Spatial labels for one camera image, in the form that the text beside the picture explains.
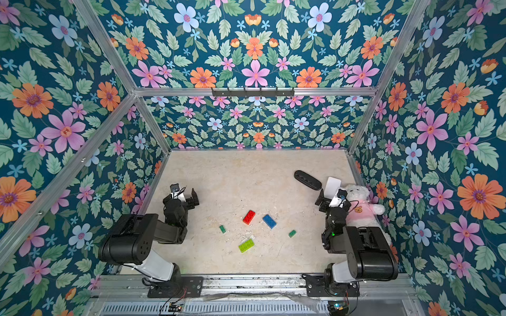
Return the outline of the red lego brick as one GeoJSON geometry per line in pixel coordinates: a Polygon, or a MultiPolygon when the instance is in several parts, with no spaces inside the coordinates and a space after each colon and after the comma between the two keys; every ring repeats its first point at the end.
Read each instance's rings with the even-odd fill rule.
{"type": "Polygon", "coordinates": [[[248,211],[248,213],[243,218],[242,222],[246,225],[250,225],[254,217],[256,216],[256,213],[253,210],[248,211]]]}

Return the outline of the lime green lego brick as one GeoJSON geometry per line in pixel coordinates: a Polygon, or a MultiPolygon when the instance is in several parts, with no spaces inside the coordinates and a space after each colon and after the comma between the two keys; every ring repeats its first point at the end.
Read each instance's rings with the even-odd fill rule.
{"type": "Polygon", "coordinates": [[[253,239],[247,239],[246,241],[242,242],[240,245],[239,245],[239,251],[241,252],[241,254],[245,253],[246,251],[250,250],[251,248],[253,248],[255,246],[255,243],[253,241],[253,239]]]}

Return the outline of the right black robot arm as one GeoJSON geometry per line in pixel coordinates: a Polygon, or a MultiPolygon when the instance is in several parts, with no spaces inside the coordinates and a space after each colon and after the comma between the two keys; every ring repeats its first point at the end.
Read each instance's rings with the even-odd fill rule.
{"type": "Polygon", "coordinates": [[[346,260],[327,266],[311,286],[313,296],[357,297],[361,281],[387,282],[399,274],[391,242],[378,222],[384,207],[362,197],[338,200],[335,206],[327,199],[320,204],[325,213],[322,246],[330,254],[345,255],[346,260]]]}

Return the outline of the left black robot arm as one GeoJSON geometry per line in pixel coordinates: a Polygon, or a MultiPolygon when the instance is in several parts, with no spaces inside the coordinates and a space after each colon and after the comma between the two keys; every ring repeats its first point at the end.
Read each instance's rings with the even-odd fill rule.
{"type": "Polygon", "coordinates": [[[177,264],[163,259],[152,249],[158,244],[179,245],[187,235],[188,211],[199,205],[198,195],[172,193],[163,200],[165,220],[155,213],[123,215],[110,229],[98,253],[99,260],[129,267],[158,283],[179,283],[177,264]]]}

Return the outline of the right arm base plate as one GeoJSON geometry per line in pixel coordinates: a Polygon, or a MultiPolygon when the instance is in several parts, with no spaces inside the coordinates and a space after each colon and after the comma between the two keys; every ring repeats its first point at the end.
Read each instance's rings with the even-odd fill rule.
{"type": "Polygon", "coordinates": [[[336,283],[331,276],[302,274],[308,297],[359,297],[357,283],[336,283]]]}

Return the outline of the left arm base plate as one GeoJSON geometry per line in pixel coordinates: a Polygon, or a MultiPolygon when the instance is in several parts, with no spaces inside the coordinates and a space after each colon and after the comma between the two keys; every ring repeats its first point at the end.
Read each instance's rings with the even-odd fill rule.
{"type": "Polygon", "coordinates": [[[201,276],[177,276],[174,280],[155,281],[144,278],[142,283],[148,287],[149,298],[198,298],[203,289],[201,276]]]}

